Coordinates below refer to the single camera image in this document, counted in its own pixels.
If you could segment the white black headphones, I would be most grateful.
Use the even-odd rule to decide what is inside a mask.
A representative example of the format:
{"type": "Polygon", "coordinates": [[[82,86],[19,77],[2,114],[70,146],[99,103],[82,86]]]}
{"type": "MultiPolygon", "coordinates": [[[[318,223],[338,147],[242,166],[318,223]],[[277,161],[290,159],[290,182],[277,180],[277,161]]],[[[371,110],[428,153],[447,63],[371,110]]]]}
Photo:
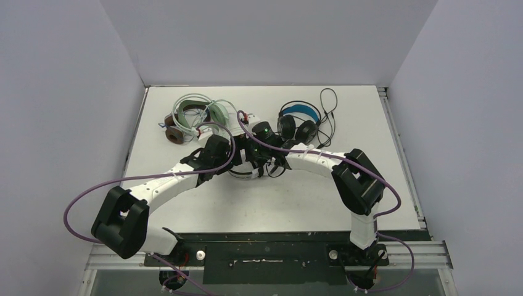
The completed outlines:
{"type": "Polygon", "coordinates": [[[257,163],[251,163],[251,162],[247,162],[247,163],[243,163],[242,165],[234,166],[230,170],[228,170],[228,173],[230,176],[232,176],[234,178],[243,179],[243,180],[268,177],[268,171],[265,168],[265,166],[259,165],[257,163]]]}

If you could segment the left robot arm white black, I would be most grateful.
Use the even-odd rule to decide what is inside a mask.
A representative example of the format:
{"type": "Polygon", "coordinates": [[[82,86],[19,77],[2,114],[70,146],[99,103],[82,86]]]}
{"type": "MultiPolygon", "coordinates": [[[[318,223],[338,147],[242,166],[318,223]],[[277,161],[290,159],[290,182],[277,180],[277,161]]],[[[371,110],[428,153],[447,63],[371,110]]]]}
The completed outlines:
{"type": "Polygon", "coordinates": [[[138,252],[156,253],[169,265],[184,258],[180,238],[170,229],[149,224],[150,215],[183,192],[195,189],[230,168],[233,145],[222,136],[211,136],[205,145],[182,158],[165,176],[107,193],[91,234],[122,259],[138,252]]]}

